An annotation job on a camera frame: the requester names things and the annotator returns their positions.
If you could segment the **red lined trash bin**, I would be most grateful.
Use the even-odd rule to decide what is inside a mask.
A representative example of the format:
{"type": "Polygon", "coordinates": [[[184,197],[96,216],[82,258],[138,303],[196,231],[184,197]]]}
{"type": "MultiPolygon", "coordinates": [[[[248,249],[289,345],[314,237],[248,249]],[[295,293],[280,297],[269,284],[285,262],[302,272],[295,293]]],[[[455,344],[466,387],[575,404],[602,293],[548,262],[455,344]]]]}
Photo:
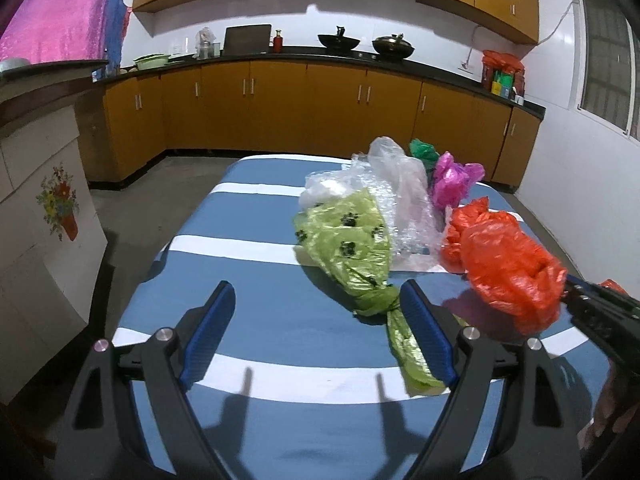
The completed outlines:
{"type": "Polygon", "coordinates": [[[607,280],[603,281],[600,283],[600,285],[604,288],[608,288],[608,289],[612,289],[615,290],[616,292],[618,292],[619,294],[622,295],[627,295],[627,292],[625,289],[623,289],[622,286],[620,286],[620,284],[616,283],[616,281],[611,280],[610,278],[608,278],[607,280]]]}

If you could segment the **magenta plastic bag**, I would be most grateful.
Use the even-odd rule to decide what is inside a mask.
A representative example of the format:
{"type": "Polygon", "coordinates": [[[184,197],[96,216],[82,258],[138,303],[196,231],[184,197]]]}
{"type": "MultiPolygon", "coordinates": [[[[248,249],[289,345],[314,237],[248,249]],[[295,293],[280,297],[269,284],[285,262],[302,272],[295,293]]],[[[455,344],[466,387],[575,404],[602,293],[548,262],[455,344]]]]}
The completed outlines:
{"type": "Polygon", "coordinates": [[[470,189],[483,180],[485,168],[478,162],[460,164],[449,152],[439,156],[433,174],[432,202],[439,210],[457,207],[470,189]]]}

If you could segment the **green basin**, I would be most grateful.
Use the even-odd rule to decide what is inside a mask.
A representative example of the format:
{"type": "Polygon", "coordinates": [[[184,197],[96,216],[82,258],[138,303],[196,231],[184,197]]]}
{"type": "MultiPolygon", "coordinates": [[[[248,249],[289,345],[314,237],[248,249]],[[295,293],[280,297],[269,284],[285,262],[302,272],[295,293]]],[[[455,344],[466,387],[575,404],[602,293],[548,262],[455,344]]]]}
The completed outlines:
{"type": "Polygon", "coordinates": [[[155,53],[139,56],[134,60],[134,66],[137,70],[155,70],[166,66],[170,56],[167,54],[155,53]]]}

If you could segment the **red bag with groceries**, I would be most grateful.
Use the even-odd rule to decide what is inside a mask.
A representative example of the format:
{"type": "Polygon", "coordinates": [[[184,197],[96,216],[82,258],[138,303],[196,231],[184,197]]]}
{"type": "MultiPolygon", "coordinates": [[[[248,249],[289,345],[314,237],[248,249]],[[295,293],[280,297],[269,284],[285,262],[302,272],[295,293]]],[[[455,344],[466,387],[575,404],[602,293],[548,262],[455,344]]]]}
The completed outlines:
{"type": "Polygon", "coordinates": [[[525,67],[511,53],[483,51],[482,86],[503,99],[516,100],[524,96],[525,67]]]}

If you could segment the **clear jar on counter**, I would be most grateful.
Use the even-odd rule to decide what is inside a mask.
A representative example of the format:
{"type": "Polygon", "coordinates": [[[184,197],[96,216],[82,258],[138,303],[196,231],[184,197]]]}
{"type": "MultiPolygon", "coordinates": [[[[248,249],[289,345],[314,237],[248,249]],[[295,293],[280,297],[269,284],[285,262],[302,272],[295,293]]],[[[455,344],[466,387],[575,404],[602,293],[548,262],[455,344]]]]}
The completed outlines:
{"type": "Polygon", "coordinates": [[[198,60],[207,60],[215,55],[215,36],[208,27],[203,27],[195,37],[195,57],[198,60]]]}

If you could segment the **pink blue curtain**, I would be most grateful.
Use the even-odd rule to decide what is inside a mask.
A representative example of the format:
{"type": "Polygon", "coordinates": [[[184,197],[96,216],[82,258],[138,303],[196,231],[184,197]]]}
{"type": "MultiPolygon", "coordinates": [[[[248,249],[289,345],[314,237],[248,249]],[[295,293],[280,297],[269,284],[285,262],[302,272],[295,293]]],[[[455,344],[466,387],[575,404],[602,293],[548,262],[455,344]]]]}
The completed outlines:
{"type": "Polygon", "coordinates": [[[1,35],[1,58],[40,64],[122,62],[130,7],[124,0],[24,0],[1,35]]]}

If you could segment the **light green paw-print bag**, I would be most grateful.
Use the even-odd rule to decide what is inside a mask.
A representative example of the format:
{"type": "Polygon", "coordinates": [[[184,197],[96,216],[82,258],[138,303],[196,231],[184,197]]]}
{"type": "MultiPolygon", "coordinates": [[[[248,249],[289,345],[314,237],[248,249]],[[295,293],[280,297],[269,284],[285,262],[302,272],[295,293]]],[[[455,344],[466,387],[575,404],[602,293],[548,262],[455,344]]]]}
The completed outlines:
{"type": "Polygon", "coordinates": [[[354,315],[384,318],[390,351],[409,387],[441,389],[400,310],[399,288],[388,281],[392,244],[374,196],[365,188],[301,211],[294,231],[297,245],[349,296],[354,315]]]}

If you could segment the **dark cutting board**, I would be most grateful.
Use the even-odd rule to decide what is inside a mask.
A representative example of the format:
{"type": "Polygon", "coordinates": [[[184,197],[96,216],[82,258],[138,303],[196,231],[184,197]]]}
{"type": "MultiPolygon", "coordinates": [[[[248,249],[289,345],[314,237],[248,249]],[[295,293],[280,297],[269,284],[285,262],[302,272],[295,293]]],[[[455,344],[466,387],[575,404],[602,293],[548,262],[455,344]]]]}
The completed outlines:
{"type": "Polygon", "coordinates": [[[224,56],[264,54],[269,52],[270,24],[227,27],[224,32],[224,56]]]}

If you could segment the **blue white striped tablecloth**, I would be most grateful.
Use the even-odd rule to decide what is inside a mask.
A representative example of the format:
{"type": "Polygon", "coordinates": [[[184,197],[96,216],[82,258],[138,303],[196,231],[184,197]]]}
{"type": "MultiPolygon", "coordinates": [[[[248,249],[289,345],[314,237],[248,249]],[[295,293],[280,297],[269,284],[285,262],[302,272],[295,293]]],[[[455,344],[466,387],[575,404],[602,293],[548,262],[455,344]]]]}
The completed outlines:
{"type": "Polygon", "coordinates": [[[332,157],[168,157],[96,193],[118,237],[107,327],[116,344],[175,326],[220,282],[236,307],[188,394],[235,479],[400,479],[447,397],[410,391],[379,318],[360,320],[295,247],[305,179],[332,157]]]}

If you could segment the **green plastic bag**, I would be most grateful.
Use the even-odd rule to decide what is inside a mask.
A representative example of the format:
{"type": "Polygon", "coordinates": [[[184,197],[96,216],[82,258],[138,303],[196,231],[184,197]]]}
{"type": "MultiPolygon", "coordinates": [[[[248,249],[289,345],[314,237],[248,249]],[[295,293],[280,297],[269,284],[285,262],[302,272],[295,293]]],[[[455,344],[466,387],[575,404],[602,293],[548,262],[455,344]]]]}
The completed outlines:
{"type": "Polygon", "coordinates": [[[412,139],[409,143],[410,155],[422,162],[426,171],[435,169],[440,154],[432,144],[421,141],[420,139],[412,139]]]}

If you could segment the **red bottle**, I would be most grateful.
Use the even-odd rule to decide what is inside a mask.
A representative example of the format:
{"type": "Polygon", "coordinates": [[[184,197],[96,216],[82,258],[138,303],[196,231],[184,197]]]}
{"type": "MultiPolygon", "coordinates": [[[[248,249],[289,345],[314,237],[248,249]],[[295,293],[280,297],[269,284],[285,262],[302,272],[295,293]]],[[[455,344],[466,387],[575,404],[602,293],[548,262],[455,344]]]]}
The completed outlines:
{"type": "Polygon", "coordinates": [[[272,52],[280,53],[282,51],[282,48],[283,48],[282,32],[280,31],[280,29],[277,29],[276,34],[274,35],[272,40],[272,52]]]}

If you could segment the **small orange plastic bag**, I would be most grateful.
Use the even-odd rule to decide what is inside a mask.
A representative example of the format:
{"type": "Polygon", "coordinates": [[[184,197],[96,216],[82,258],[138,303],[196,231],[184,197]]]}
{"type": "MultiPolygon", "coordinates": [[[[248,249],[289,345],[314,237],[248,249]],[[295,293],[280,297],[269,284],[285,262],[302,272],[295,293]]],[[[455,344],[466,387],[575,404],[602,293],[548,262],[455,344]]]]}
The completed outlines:
{"type": "Polygon", "coordinates": [[[440,246],[440,263],[450,273],[464,272],[461,258],[461,241],[464,231],[489,210],[489,198],[483,196],[457,207],[449,218],[445,237],[440,246]]]}

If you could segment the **white crumpled plastic bag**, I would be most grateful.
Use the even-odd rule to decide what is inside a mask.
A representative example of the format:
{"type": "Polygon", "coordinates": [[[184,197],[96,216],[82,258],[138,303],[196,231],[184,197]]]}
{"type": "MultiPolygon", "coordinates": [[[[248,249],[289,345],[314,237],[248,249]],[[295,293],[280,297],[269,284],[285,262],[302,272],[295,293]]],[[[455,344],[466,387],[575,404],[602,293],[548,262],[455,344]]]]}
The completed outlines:
{"type": "Polygon", "coordinates": [[[336,172],[319,172],[306,177],[305,188],[299,196],[299,206],[309,209],[334,200],[343,198],[352,192],[352,187],[336,172]]]}

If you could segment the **clear plastic bag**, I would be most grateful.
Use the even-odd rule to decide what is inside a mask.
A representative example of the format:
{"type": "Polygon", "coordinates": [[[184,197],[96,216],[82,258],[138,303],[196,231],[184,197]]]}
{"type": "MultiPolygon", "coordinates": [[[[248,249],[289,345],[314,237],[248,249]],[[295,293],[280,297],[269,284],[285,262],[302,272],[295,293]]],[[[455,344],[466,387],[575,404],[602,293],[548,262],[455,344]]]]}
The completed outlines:
{"type": "Polygon", "coordinates": [[[408,156],[389,136],[379,136],[367,153],[352,155],[349,168],[378,204],[390,234],[393,257],[437,258],[442,227],[422,162],[408,156]]]}

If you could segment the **clear bubble wrap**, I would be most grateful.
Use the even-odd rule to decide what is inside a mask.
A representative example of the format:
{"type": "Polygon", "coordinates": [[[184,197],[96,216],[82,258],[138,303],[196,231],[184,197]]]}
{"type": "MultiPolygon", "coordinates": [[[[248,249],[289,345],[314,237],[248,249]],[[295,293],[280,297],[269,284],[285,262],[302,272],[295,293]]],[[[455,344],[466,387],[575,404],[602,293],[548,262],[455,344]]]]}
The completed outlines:
{"type": "Polygon", "coordinates": [[[366,188],[375,199],[392,243],[390,270],[395,272],[428,272],[433,266],[436,266],[435,259],[428,253],[426,247],[413,248],[409,246],[410,234],[404,226],[400,226],[397,219],[397,194],[390,182],[374,172],[366,156],[357,155],[348,164],[344,164],[341,169],[332,171],[343,177],[352,187],[350,194],[366,188]]]}

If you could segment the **barred window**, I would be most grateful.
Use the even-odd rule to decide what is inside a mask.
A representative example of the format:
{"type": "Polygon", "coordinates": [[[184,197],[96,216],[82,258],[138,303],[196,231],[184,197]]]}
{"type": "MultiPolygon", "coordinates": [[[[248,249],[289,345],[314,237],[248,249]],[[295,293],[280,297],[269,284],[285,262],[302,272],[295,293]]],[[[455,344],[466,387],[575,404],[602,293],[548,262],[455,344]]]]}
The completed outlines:
{"type": "Polygon", "coordinates": [[[639,139],[639,38],[615,0],[574,0],[578,110],[639,139]]]}

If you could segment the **black lidded wok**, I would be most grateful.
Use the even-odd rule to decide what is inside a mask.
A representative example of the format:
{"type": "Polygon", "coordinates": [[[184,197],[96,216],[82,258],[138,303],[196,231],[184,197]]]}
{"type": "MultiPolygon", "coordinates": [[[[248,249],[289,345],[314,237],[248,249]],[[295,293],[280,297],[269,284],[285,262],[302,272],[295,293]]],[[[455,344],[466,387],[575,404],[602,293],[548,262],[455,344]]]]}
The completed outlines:
{"type": "Polygon", "coordinates": [[[388,60],[402,61],[410,58],[414,52],[414,47],[404,39],[403,34],[375,38],[372,40],[372,46],[381,58],[388,60]]]}

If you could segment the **lower kitchen cabinets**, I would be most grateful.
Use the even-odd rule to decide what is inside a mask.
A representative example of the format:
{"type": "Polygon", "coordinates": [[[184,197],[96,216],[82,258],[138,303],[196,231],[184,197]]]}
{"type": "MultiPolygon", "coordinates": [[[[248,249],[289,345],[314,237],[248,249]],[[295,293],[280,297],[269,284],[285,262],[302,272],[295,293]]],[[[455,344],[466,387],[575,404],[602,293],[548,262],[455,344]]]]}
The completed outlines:
{"type": "Polygon", "coordinates": [[[433,66],[319,48],[120,75],[75,106],[86,177],[106,188],[123,188],[165,156],[346,158],[380,136],[431,143],[517,188],[545,114],[433,66]]]}

